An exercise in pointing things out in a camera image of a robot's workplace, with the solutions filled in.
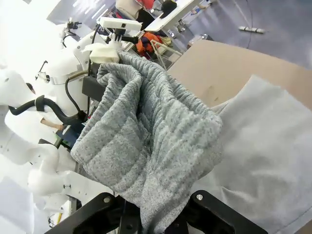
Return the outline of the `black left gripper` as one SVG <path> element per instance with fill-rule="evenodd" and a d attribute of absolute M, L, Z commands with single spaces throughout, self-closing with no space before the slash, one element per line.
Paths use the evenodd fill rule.
<path fill-rule="evenodd" d="M 104 95 L 106 85 L 101 85 L 95 77 L 85 76 L 83 78 L 82 93 L 93 100 L 101 102 Z"/>

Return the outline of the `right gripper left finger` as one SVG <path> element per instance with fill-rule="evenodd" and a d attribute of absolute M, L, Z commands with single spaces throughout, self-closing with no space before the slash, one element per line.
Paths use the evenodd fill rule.
<path fill-rule="evenodd" d="M 119 227 L 122 215 L 122 197 L 100 193 L 48 234 L 107 234 Z"/>

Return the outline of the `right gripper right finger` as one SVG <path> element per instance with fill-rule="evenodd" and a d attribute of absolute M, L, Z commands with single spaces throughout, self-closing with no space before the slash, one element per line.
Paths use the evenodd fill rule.
<path fill-rule="evenodd" d="M 194 192 L 169 234 L 187 234 L 188 225 L 205 234 L 266 234 L 267 231 L 205 190 Z"/>

